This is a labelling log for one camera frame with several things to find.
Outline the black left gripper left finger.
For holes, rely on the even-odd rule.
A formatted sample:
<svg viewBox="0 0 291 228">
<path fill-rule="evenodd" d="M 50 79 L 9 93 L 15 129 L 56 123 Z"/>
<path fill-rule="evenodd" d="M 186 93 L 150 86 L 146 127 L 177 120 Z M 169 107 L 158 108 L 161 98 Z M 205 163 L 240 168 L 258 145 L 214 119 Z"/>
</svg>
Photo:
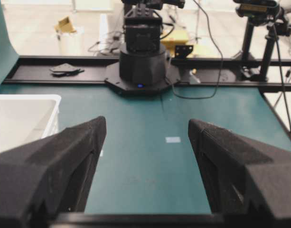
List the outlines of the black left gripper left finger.
<svg viewBox="0 0 291 228">
<path fill-rule="evenodd" d="M 0 153 L 0 228 L 83 212 L 105 137 L 99 116 Z"/>
</svg>

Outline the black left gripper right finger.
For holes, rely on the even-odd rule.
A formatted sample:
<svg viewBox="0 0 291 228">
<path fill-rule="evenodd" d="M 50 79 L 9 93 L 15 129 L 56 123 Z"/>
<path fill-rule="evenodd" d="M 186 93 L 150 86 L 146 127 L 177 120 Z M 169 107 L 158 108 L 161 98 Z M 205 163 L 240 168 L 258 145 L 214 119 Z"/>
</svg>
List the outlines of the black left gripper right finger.
<svg viewBox="0 0 291 228">
<path fill-rule="evenodd" d="M 291 152 L 191 119 L 188 137 L 210 209 L 291 220 Z"/>
</svg>

